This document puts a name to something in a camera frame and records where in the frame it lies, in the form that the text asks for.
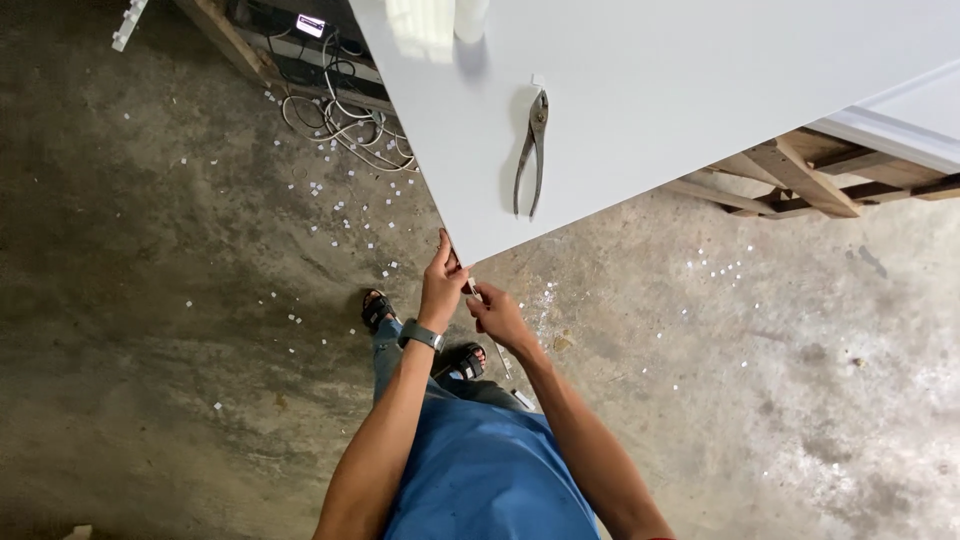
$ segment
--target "white cylinder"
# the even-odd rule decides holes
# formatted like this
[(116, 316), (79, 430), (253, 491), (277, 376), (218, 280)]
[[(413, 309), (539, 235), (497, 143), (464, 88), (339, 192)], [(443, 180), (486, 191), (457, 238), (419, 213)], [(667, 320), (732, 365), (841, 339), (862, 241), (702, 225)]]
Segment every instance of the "white cylinder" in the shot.
[(483, 37), (489, 8), (490, 0), (457, 0), (453, 32), (463, 43), (476, 43)]

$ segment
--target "sandal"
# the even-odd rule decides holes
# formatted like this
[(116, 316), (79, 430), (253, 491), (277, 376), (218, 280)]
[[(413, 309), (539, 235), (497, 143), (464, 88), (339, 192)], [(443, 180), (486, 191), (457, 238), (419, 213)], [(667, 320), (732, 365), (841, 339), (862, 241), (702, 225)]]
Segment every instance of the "sandal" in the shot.
[[(370, 295), (374, 292), (377, 296), (371, 299)], [(380, 328), (380, 323), (383, 319), (387, 318), (387, 315), (393, 315), (396, 320), (394, 306), (390, 304), (390, 299), (387, 298), (387, 295), (381, 291), (370, 289), (367, 291), (367, 296), (364, 296), (363, 300), (366, 306), (363, 308), (363, 311), (360, 312), (360, 317), (363, 318), (364, 326), (370, 329), (371, 333), (376, 333), (376, 330)]]
[(437, 371), (432, 373), (431, 377), (448, 377), (450, 372), (455, 371), (463, 380), (477, 380), (483, 377), (486, 363), (487, 350), (479, 343), (467, 343), (444, 351), (439, 361), (434, 364)]

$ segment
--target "left hand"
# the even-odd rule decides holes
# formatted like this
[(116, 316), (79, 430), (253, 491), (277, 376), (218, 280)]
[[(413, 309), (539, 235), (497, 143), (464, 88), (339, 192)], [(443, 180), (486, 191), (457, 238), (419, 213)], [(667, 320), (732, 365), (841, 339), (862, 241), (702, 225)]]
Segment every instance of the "left hand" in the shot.
[(440, 229), (437, 255), (423, 271), (423, 294), (417, 324), (436, 333), (446, 331), (453, 311), (460, 304), (460, 289), (470, 277), (470, 267), (458, 270), (459, 265), (460, 261), (450, 247), (450, 238), (444, 229)]

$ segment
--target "pliers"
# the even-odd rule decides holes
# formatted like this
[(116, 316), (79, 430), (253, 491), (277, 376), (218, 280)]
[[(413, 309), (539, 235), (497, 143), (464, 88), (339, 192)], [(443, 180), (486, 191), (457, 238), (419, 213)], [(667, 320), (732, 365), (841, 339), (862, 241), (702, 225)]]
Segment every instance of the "pliers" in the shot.
[(530, 150), (537, 146), (537, 191), (534, 194), (534, 204), (530, 207), (530, 217), (537, 211), (537, 201), (540, 200), (540, 186), (543, 184), (543, 131), (546, 129), (546, 118), (550, 112), (550, 103), (546, 99), (546, 90), (542, 89), (533, 106), (530, 107), (530, 121), (527, 124), (527, 138), (523, 141), (523, 150), (520, 151), (520, 164), (516, 168), (516, 182), (514, 183), (514, 215), (520, 215), (518, 207), (520, 192), (520, 175), (530, 157)]

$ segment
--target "wristwatch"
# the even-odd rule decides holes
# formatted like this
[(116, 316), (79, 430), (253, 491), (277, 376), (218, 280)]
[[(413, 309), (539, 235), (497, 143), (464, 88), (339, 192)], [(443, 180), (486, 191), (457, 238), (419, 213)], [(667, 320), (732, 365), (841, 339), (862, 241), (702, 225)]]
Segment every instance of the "wristwatch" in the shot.
[(416, 339), (420, 343), (433, 347), (433, 350), (438, 353), (444, 349), (444, 337), (418, 325), (417, 319), (413, 317), (403, 323), (403, 331), (400, 332), (396, 344), (400, 346), (400, 349), (403, 349), (411, 339)]

